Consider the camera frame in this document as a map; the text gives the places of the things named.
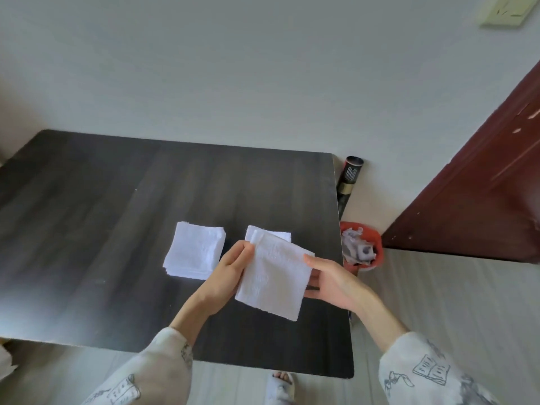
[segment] floor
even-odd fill
[[[540,397],[540,267],[386,250],[363,273],[409,328],[452,354],[502,403]],[[377,380],[380,353],[353,321],[355,377],[297,375],[298,403],[386,404]],[[11,343],[20,367],[0,383],[3,405],[78,404],[132,354],[95,348]],[[267,371],[195,362],[190,405],[262,404]]]

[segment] dark red door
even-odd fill
[[[540,261],[540,64],[388,228],[383,245]]]

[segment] pajama sleeve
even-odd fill
[[[390,405],[498,405],[484,387],[421,334],[399,337],[382,356],[379,382]]]
[[[182,334],[164,328],[82,405],[185,405],[192,362],[191,347]]]

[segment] dark wooden table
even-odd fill
[[[332,157],[44,130],[0,167],[0,336],[136,352],[199,280],[162,268],[179,221],[290,231],[342,261]],[[232,299],[195,358],[354,375],[347,312],[304,299],[297,322]]]

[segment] wall switch plate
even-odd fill
[[[482,25],[518,27],[538,0],[496,0],[486,5],[481,13]]]

